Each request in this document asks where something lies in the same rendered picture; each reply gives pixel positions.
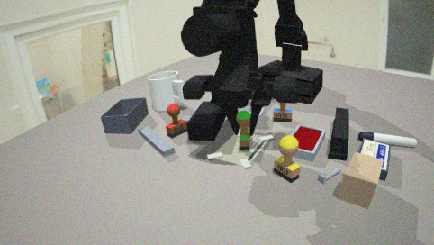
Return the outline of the red-handled rubber stamp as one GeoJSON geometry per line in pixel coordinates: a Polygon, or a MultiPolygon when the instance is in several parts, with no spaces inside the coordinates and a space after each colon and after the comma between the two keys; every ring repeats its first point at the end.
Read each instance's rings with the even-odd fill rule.
{"type": "Polygon", "coordinates": [[[168,115],[172,117],[172,123],[167,125],[167,136],[171,139],[187,132],[186,121],[183,119],[178,120],[177,116],[180,114],[180,106],[178,104],[171,104],[167,108],[168,115]]]}

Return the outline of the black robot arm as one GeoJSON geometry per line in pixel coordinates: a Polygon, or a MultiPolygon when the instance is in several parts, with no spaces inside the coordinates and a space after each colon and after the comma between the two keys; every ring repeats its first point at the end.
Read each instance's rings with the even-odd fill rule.
{"type": "MultiPolygon", "coordinates": [[[[296,14],[294,0],[276,1],[279,11],[275,25],[276,47],[282,47],[283,52],[279,69],[301,72],[301,51],[308,51],[303,22],[296,14]]],[[[229,48],[255,46],[254,17],[258,16],[254,8],[258,2],[203,0],[201,6],[193,8],[193,16],[183,25],[181,39],[185,49],[196,57],[205,57],[229,48]]],[[[237,108],[246,107],[249,99],[262,98],[263,86],[263,74],[256,72],[251,57],[242,57],[242,63],[234,63],[229,62],[228,56],[219,57],[210,85],[215,105],[237,108]]]]}

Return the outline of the white mug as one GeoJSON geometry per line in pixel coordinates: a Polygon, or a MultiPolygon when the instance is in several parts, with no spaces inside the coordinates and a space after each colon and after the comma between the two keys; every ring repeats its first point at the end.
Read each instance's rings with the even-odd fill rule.
{"type": "Polygon", "coordinates": [[[167,111],[171,104],[179,106],[187,99],[183,96],[184,81],[176,71],[163,71],[149,77],[150,96],[153,110],[167,111]]]}

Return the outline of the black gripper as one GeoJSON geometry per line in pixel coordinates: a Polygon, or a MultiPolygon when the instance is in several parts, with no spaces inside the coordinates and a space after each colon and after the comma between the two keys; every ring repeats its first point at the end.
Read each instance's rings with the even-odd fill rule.
{"type": "MultiPolygon", "coordinates": [[[[254,68],[256,72],[258,72],[257,44],[252,47],[229,48],[222,51],[220,56],[228,56],[229,62],[234,63],[242,63],[242,57],[251,57],[254,68]]],[[[210,87],[212,79],[213,75],[200,75],[188,79],[183,85],[184,99],[200,100],[205,94],[204,91],[212,92],[210,87]]],[[[263,106],[270,106],[272,94],[278,103],[298,103],[298,79],[295,77],[276,76],[274,81],[264,81],[262,98],[254,98],[254,100],[251,100],[250,102],[251,122],[249,136],[253,135],[258,121],[258,116],[263,106]]],[[[220,108],[226,114],[235,135],[238,135],[240,132],[240,125],[236,120],[238,108],[226,105],[220,106],[220,108]]]]}

